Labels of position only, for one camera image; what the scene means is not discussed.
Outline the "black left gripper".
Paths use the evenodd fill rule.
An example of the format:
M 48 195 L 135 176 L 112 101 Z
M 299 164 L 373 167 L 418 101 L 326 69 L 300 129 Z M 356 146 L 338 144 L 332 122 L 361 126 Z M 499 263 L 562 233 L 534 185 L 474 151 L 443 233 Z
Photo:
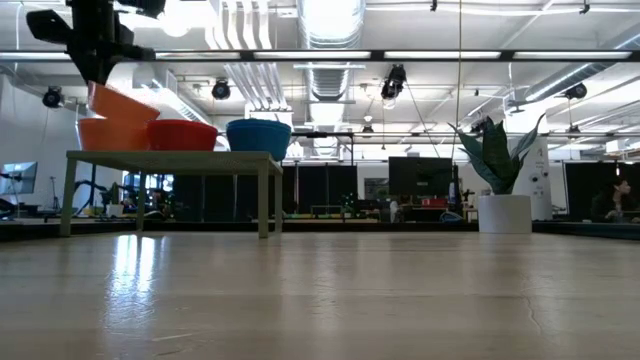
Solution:
M 114 54 L 116 14 L 113 0 L 68 0 L 72 34 L 67 54 L 84 81 L 105 85 L 119 58 Z

